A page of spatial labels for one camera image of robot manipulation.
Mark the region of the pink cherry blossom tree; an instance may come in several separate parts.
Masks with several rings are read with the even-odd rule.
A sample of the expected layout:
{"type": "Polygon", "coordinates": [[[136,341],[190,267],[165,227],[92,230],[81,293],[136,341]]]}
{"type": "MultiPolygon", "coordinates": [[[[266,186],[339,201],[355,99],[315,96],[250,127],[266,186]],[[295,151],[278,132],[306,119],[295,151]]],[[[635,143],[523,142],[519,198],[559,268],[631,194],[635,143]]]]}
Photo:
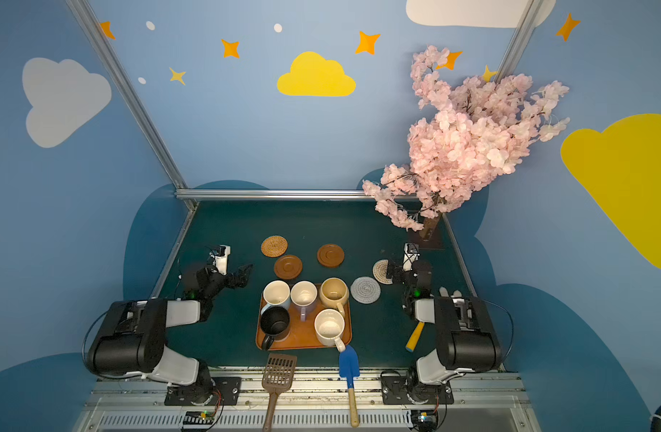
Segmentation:
{"type": "Polygon", "coordinates": [[[454,52],[429,46],[413,56],[411,78],[418,106],[430,105],[432,120],[409,129],[410,163],[389,165],[379,182],[366,180],[365,195],[396,227],[425,230],[428,221],[452,212],[499,176],[515,172],[530,146],[557,137],[569,124],[553,115],[569,88],[559,81],[533,90],[524,74],[492,80],[494,72],[468,77],[452,87],[440,70],[454,52]]]}

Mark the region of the black mug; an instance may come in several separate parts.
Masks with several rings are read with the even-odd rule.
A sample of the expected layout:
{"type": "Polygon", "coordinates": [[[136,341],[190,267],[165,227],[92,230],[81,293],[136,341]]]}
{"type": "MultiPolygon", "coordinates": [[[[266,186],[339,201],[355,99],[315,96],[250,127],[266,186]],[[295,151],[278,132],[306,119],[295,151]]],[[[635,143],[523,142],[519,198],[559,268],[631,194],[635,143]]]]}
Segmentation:
{"type": "Polygon", "coordinates": [[[262,350],[269,350],[275,342],[285,339],[290,331],[291,319],[288,309],[271,306],[260,316],[260,329],[264,334],[262,350]]]}

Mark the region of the brown wooden tray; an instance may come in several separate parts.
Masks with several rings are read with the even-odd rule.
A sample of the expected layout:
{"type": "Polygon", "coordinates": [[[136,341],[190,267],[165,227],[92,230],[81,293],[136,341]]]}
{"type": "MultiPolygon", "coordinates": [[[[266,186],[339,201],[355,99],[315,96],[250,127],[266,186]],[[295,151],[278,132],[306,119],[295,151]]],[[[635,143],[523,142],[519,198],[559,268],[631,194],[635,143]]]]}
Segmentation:
{"type": "MultiPolygon", "coordinates": [[[[311,316],[307,319],[307,321],[301,322],[301,320],[299,320],[299,311],[298,309],[296,309],[296,306],[294,306],[294,304],[292,304],[291,301],[291,305],[288,309],[291,319],[291,327],[289,334],[285,339],[275,342],[271,347],[272,350],[308,349],[308,348],[325,347],[319,342],[318,338],[316,337],[314,331],[314,320],[320,311],[324,309],[332,309],[332,308],[326,308],[321,303],[321,299],[319,296],[319,290],[321,284],[316,284],[316,287],[318,289],[318,297],[317,297],[315,309],[312,312],[311,316]]],[[[264,306],[264,301],[263,298],[261,297],[260,311],[263,306],[264,306]]],[[[346,311],[346,317],[344,317],[345,331],[343,332],[341,340],[344,342],[346,346],[350,343],[351,334],[352,334],[349,300],[345,305],[345,311],[346,311]]],[[[264,334],[260,329],[260,316],[261,313],[260,315],[258,315],[258,329],[256,336],[256,343],[259,349],[261,349],[261,343],[264,338],[264,334]]]]}

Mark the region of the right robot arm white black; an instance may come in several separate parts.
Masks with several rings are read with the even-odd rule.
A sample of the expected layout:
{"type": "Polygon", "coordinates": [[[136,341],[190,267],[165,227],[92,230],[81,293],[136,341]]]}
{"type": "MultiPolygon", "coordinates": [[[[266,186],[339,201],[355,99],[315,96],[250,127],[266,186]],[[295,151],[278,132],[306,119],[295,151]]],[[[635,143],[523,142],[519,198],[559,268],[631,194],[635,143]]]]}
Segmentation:
{"type": "Polygon", "coordinates": [[[427,325],[435,347],[418,358],[405,375],[383,372],[385,405],[451,403],[450,382],[467,374],[489,372],[503,363],[503,351],[485,302],[477,297],[431,293],[432,266],[415,254],[402,264],[384,260],[373,273],[381,284],[403,284],[403,311],[416,326],[405,349],[413,353],[427,325]]]}

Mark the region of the left controller board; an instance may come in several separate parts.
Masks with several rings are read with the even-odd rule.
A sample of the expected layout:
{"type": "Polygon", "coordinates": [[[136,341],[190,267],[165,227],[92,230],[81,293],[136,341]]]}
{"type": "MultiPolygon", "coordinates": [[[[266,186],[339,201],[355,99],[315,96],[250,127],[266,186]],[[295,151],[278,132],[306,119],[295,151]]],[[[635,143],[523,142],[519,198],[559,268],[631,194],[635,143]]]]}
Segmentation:
{"type": "Polygon", "coordinates": [[[215,423],[213,411],[188,411],[184,414],[180,431],[208,431],[215,423]]]}

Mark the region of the woven rattan coaster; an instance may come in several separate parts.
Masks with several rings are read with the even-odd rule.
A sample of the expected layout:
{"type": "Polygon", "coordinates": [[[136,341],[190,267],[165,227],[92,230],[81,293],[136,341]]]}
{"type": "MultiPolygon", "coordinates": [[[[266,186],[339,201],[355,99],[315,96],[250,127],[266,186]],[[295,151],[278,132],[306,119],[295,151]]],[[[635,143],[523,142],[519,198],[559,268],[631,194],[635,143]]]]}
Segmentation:
{"type": "Polygon", "coordinates": [[[269,236],[261,243],[261,253],[265,257],[282,257],[287,252],[288,241],[278,235],[269,236]]]}

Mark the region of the right controller board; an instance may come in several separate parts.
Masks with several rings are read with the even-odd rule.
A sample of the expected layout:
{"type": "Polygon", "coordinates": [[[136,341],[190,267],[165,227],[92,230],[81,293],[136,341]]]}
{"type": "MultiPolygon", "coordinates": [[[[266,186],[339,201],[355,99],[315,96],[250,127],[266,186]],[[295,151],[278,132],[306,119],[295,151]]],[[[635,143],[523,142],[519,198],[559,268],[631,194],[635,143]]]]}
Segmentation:
{"type": "Polygon", "coordinates": [[[434,432],[440,424],[440,416],[436,411],[412,410],[410,412],[411,431],[434,432]]]}

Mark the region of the purple mug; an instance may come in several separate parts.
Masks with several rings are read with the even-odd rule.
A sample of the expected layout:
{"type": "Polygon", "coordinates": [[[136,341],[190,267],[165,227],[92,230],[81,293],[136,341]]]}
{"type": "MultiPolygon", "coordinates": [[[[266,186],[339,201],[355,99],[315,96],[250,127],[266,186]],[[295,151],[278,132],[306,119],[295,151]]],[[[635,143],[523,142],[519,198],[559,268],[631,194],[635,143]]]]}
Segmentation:
{"type": "Polygon", "coordinates": [[[300,281],[293,285],[290,293],[292,304],[299,311],[299,320],[307,321],[315,309],[318,297],[316,285],[309,281],[300,281]]]}

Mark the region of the white speckled mug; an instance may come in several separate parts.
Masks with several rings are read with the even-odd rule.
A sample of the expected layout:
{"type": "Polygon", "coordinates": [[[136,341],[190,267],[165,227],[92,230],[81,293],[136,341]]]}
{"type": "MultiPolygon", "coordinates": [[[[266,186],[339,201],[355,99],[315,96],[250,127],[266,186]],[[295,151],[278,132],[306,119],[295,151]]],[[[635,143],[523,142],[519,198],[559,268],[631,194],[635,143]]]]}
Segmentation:
{"type": "Polygon", "coordinates": [[[325,347],[335,347],[340,353],[346,346],[341,340],[345,331],[343,315],[334,309],[320,311],[314,320],[314,331],[319,342],[325,347]]]}

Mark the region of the light blue mug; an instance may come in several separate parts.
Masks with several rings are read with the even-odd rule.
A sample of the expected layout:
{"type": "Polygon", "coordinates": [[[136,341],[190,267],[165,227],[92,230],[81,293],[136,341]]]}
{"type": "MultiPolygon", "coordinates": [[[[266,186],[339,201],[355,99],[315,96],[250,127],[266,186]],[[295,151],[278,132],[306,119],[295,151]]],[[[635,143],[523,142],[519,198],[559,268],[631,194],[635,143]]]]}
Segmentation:
{"type": "Polygon", "coordinates": [[[262,293],[264,306],[261,308],[260,313],[263,314],[272,307],[282,307],[288,310],[291,305],[290,293],[291,289],[286,281],[276,280],[270,282],[266,285],[262,293]]]}

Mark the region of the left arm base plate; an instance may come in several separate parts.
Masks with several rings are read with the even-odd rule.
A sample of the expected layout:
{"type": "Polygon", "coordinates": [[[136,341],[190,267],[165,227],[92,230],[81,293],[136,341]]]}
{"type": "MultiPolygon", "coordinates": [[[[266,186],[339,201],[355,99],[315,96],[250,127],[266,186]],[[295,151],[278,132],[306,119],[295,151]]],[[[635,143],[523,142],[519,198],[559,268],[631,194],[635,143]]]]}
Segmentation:
{"type": "Polygon", "coordinates": [[[240,395],[242,378],[239,376],[211,377],[204,383],[170,385],[164,400],[165,406],[202,407],[234,406],[240,395]]]}

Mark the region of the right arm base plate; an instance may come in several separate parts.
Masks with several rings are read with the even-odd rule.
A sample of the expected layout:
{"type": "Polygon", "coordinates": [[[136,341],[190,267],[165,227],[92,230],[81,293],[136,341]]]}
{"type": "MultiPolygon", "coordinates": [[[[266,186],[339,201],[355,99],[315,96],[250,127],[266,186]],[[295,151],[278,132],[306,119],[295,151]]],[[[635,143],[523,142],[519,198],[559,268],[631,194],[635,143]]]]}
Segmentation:
{"type": "Polygon", "coordinates": [[[453,404],[454,395],[448,385],[421,383],[415,376],[381,375],[381,395],[384,405],[453,404]]]}

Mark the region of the beige glazed mug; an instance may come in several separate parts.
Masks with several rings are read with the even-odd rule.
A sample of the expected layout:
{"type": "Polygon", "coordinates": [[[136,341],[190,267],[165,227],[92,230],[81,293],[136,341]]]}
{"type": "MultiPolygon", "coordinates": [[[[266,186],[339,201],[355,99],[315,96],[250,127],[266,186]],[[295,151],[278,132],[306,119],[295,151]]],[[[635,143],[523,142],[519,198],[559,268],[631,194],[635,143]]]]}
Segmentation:
{"type": "Polygon", "coordinates": [[[348,286],[339,278],[326,279],[320,287],[319,296],[321,303],[326,308],[337,310],[346,317],[345,305],[348,302],[350,292],[348,286]]]}

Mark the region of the yellow toy shovel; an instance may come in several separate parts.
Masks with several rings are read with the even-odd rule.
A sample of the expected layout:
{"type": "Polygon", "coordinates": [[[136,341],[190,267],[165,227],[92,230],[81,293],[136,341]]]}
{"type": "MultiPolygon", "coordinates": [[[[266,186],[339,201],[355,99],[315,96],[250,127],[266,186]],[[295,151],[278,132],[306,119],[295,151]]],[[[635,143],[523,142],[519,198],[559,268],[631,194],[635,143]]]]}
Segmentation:
{"type": "Polygon", "coordinates": [[[425,328],[425,322],[418,321],[416,327],[413,330],[413,333],[411,334],[411,336],[409,337],[409,339],[408,339],[408,341],[405,345],[405,349],[407,351],[409,351],[409,352],[415,351],[415,349],[416,349],[416,347],[419,343],[419,340],[422,336],[424,328],[425,328]]]}

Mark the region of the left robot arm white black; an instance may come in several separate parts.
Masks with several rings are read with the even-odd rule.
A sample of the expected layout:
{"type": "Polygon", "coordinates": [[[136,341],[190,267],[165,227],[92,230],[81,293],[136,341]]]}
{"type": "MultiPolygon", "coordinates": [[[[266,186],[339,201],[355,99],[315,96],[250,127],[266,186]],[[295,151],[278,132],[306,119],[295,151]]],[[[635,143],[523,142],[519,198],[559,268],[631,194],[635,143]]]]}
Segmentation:
{"type": "Polygon", "coordinates": [[[244,288],[253,265],[223,273],[214,265],[197,268],[182,278],[184,298],[114,302],[98,317],[101,323],[82,361],[98,377],[134,377],[168,385],[168,406],[222,406],[225,392],[212,378],[207,363],[168,347],[167,329],[206,322],[215,296],[225,289],[244,288]]]}

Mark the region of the wooden coaster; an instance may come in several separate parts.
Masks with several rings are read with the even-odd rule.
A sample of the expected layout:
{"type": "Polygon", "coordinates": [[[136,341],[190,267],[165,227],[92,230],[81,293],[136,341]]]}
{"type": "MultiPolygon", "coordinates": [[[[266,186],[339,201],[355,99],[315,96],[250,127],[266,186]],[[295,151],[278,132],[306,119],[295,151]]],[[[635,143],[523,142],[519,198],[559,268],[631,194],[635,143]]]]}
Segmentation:
{"type": "Polygon", "coordinates": [[[345,259],[344,250],[336,244],[326,244],[317,251],[318,262],[328,268],[340,266],[345,259]]]}
{"type": "Polygon", "coordinates": [[[303,271],[303,261],[294,255],[280,257],[274,264],[274,273],[279,279],[294,280],[303,271]]]}

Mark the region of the white work glove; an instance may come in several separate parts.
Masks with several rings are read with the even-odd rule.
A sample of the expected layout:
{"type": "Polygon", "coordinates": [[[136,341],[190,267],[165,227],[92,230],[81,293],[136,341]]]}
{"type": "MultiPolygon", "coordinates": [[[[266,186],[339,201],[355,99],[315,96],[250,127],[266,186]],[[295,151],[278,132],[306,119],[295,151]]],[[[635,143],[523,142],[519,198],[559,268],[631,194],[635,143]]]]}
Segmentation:
{"type": "Polygon", "coordinates": [[[463,294],[459,290],[449,291],[446,287],[439,289],[440,297],[462,298],[463,294]]]}

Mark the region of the grey woven coaster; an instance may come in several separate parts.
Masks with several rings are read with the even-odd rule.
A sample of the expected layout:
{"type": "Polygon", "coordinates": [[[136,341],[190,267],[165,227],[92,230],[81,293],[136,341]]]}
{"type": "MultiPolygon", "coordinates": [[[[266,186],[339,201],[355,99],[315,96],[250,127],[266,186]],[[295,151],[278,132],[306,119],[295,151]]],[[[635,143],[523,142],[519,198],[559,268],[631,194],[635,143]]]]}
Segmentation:
{"type": "Polygon", "coordinates": [[[372,304],[381,295],[381,286],[373,277],[358,277],[350,286],[350,293],[356,302],[372,304]]]}

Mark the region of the controller board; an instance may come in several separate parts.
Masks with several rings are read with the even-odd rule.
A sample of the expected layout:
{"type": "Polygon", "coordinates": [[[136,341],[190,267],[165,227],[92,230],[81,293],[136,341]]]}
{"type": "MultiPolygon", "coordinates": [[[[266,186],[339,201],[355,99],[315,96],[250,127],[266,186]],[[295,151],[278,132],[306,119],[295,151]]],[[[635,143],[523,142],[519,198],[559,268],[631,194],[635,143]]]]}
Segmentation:
{"type": "Polygon", "coordinates": [[[180,431],[208,431],[215,423],[213,411],[188,411],[184,414],[180,431]]]}
{"type": "Polygon", "coordinates": [[[440,424],[440,416],[436,411],[412,410],[410,412],[411,431],[434,432],[440,424]]]}

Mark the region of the tree base plate dark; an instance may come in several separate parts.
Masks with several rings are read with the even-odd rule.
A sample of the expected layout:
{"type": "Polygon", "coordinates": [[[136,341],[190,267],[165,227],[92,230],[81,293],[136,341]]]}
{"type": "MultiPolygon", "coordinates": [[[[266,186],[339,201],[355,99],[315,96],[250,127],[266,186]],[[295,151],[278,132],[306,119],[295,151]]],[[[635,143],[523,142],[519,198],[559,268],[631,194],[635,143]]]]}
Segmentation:
{"type": "Polygon", "coordinates": [[[411,243],[418,245],[419,249],[441,250],[444,248],[441,230],[439,228],[440,217],[424,219],[422,229],[415,231],[409,230],[408,236],[411,243]]]}

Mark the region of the brown slotted spatula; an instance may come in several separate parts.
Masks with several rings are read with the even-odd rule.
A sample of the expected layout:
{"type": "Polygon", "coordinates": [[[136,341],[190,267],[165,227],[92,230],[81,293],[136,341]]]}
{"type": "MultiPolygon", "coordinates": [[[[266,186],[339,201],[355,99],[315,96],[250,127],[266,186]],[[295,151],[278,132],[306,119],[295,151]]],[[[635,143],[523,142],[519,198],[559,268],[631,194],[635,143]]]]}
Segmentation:
{"type": "Polygon", "coordinates": [[[263,370],[261,385],[269,393],[267,412],[262,430],[271,431],[276,403],[283,392],[291,389],[296,372],[297,357],[283,354],[270,354],[263,370]]]}

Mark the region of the aluminium frame rail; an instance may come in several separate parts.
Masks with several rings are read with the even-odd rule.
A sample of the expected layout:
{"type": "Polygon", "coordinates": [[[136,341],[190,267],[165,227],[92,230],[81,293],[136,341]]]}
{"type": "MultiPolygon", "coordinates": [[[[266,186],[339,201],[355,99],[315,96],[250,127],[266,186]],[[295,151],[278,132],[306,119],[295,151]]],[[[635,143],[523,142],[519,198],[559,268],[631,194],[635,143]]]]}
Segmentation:
{"type": "Polygon", "coordinates": [[[249,190],[249,189],[177,189],[177,199],[186,201],[373,201],[362,190],[249,190]]]}

